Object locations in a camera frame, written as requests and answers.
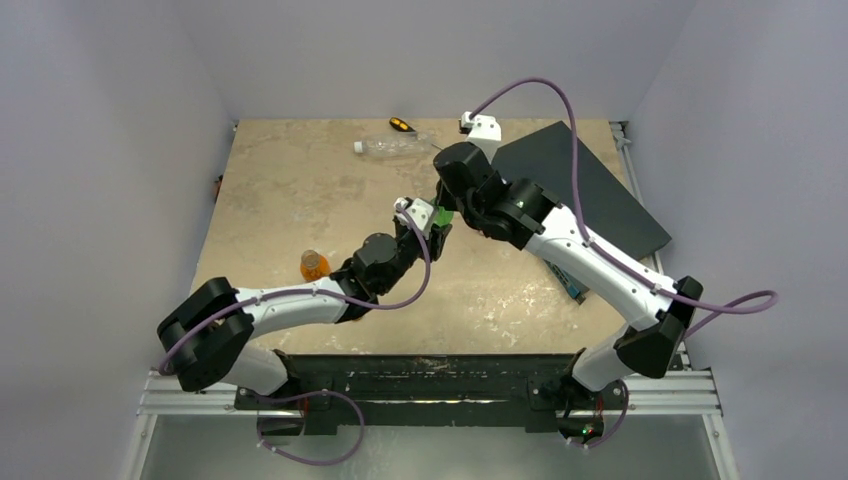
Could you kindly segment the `green plastic bottle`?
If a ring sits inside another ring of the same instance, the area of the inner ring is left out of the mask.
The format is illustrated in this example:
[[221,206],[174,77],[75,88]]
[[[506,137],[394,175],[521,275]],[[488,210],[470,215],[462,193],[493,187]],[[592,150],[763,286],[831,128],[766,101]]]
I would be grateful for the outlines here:
[[433,229],[446,227],[452,223],[453,216],[453,211],[435,205],[433,207],[433,213],[430,216],[430,225]]

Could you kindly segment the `clear plastic bottle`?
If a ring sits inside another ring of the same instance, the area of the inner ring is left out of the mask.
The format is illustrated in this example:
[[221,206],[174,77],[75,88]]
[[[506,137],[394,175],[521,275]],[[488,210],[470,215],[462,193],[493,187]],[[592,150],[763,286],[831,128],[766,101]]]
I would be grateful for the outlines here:
[[428,153],[433,148],[430,138],[416,132],[388,132],[372,135],[353,143],[356,154],[375,158],[400,158]]

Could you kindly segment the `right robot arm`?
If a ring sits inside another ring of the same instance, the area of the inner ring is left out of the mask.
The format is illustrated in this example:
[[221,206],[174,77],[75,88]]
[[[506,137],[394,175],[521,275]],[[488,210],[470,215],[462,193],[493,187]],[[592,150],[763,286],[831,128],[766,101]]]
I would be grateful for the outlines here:
[[564,399],[584,407],[608,384],[631,374],[665,376],[702,285],[660,274],[592,231],[535,182],[505,181],[477,146],[460,142],[439,152],[438,200],[485,237],[558,266],[598,294],[625,320],[607,340],[583,350],[561,381]]

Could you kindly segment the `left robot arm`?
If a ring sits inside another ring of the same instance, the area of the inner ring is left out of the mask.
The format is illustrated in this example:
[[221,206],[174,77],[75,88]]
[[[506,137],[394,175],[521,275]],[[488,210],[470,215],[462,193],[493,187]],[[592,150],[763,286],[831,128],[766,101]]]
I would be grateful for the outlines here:
[[359,320],[418,300],[452,230],[451,217],[441,208],[410,205],[396,210],[394,225],[394,234],[368,236],[339,269],[318,280],[271,289],[237,288],[225,277],[202,283],[157,326],[165,350],[159,374],[176,377],[187,392],[240,384],[272,408],[289,407],[298,382],[285,355],[253,348],[250,341]]

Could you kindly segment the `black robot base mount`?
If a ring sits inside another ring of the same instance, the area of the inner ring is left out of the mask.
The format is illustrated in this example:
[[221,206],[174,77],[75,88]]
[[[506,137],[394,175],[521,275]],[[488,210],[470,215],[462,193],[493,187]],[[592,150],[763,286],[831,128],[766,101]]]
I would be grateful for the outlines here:
[[262,417],[288,413],[307,435],[342,425],[516,427],[574,440],[604,432],[626,406],[617,380],[598,393],[565,383],[569,354],[332,355],[288,358],[292,380],[262,398],[239,387],[234,406]]

